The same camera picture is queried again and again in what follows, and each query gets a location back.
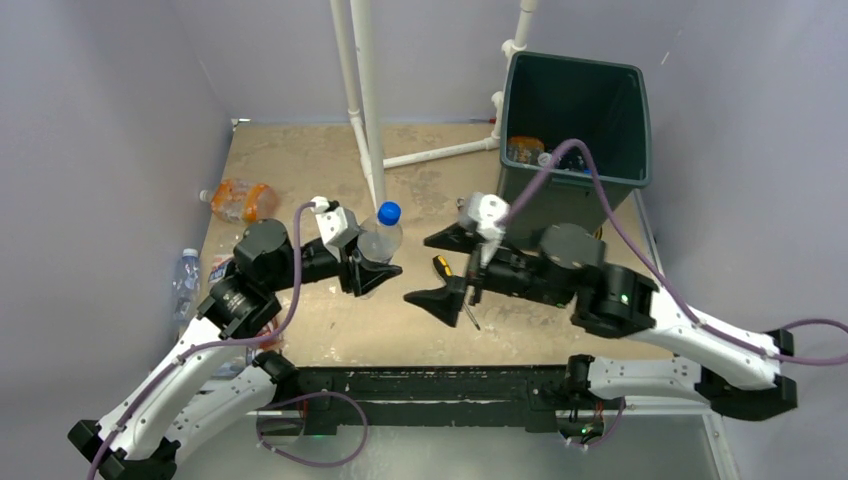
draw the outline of floor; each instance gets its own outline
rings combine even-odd
[[[387,157],[484,138],[491,126],[396,125],[383,130]],[[464,316],[456,329],[405,303],[404,293],[441,286],[430,258],[437,251],[424,237],[455,220],[457,197],[494,192],[499,171],[496,151],[409,165],[386,172],[388,197],[403,208],[404,240],[393,261],[403,275],[367,299],[341,292],[326,280],[305,285],[297,315],[284,333],[283,353],[296,365],[518,365],[565,363],[588,353],[622,359],[663,358],[664,350],[626,340],[586,335],[569,322],[571,308],[557,309],[486,293],[473,307],[482,331]],[[294,209],[316,195],[338,200],[362,221],[373,212],[359,165],[353,133],[346,125],[240,125],[233,137],[224,178],[239,177],[274,187],[281,198],[276,217],[291,228]],[[616,213],[644,247],[632,199]],[[302,241],[317,237],[311,215],[301,222]],[[242,229],[213,218],[201,261],[205,279],[221,238]],[[604,228],[607,261],[649,275],[609,225]],[[461,254],[441,252],[455,268]],[[290,291],[278,297],[284,307]]]

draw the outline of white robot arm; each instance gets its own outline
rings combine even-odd
[[[400,267],[355,254],[359,228],[351,211],[323,197],[312,204],[321,237],[300,249],[302,283],[338,277],[344,292],[360,296],[401,274]],[[170,478],[200,444],[274,398],[293,370],[279,355],[265,358],[263,368],[254,362],[192,402],[221,365],[244,351],[243,344],[224,340],[250,339],[280,312],[275,292],[292,287],[294,253],[282,223],[251,225],[224,278],[198,307],[197,318],[145,381],[99,421],[81,420],[73,427],[68,437],[89,461],[108,444],[99,463],[104,478]],[[188,354],[213,342],[218,346]]]
[[[424,240],[429,247],[469,254],[465,275],[404,299],[451,327],[469,287],[471,305],[486,290],[560,307],[576,299],[571,321],[588,333],[649,343],[675,354],[650,361],[572,357],[574,395],[685,398],[744,420],[763,420],[797,406],[795,383],[780,375],[774,358],[792,355],[790,333],[748,332],[694,309],[699,322],[693,323],[652,279],[606,263],[604,242],[576,225],[547,228],[536,255],[504,245],[501,222],[508,212],[509,205],[496,195],[470,195],[455,224]]]

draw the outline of orange plastic bottle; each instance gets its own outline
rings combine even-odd
[[[212,205],[212,213],[225,222],[251,224],[274,215],[279,198],[264,183],[228,178],[213,193],[200,192],[200,199]]]

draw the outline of gray wall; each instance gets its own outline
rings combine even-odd
[[[0,478],[82,478],[65,440],[166,341],[228,117],[168,0],[0,3]]]
[[[690,303],[767,330],[846,320],[848,4],[698,2],[657,72],[647,191],[668,274]],[[797,331],[799,355],[848,339]],[[728,422],[743,478],[845,478],[848,367],[786,366],[800,408]]]
[[[329,0],[174,2],[231,116],[346,120]],[[519,0],[371,3],[386,121],[494,115],[490,97],[506,75],[500,46],[515,34]],[[529,45],[535,51],[630,63],[650,75],[693,3],[540,0]]]

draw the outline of trash can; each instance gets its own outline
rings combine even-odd
[[[538,139],[546,152],[569,138],[585,142],[613,209],[634,188],[644,188],[651,180],[648,101],[642,72],[636,67],[519,52],[509,68],[501,127],[498,195],[509,203],[542,168],[535,158],[528,159],[538,148],[516,158],[510,139],[513,146],[538,146],[533,141]],[[581,162],[576,149],[563,157],[507,227],[508,241],[532,249],[549,225],[573,223],[589,232],[603,225],[606,215]]]

